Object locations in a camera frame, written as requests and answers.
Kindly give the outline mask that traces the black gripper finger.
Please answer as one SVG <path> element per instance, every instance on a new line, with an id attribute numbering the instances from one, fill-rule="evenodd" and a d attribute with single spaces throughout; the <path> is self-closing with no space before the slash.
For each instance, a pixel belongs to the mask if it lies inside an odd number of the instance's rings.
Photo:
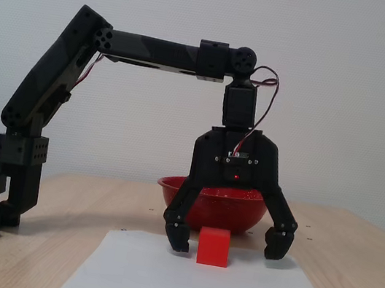
<path id="1" fill-rule="evenodd" d="M 273 226 L 265 232 L 264 256 L 267 259 L 280 260 L 289 251 L 298 224 L 280 186 L 276 185 L 270 192 L 263 194 L 263 199 L 273 221 Z"/>
<path id="2" fill-rule="evenodd" d="M 189 252 L 191 229 L 186 222 L 187 216 L 202 189 L 202 186 L 188 176 L 164 211 L 166 235 L 175 252 Z"/>

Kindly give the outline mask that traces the black 3D-printed gripper body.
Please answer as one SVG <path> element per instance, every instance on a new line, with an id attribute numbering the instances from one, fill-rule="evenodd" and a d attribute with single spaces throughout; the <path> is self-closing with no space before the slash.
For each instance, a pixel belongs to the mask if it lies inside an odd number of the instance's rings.
<path id="1" fill-rule="evenodd" d="M 268 202 L 277 198 L 279 164 L 277 146 L 256 131 L 241 146 L 241 156 L 229 152 L 243 133 L 213 128 L 195 142 L 187 187 L 257 190 Z"/>

